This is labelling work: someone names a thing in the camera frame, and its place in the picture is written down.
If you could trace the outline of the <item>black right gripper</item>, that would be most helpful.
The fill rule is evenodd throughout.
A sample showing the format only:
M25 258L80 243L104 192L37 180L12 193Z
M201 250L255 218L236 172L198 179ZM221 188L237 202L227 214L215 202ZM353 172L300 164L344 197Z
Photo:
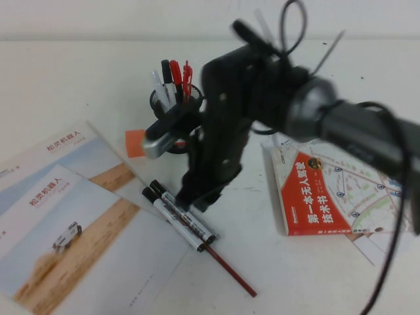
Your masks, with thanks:
M201 85L207 104L203 114L203 138L190 168L182 177L177 202L206 212L221 196L219 187L241 171L243 149L249 138L247 115L256 77L272 58L249 45L242 46L203 66Z

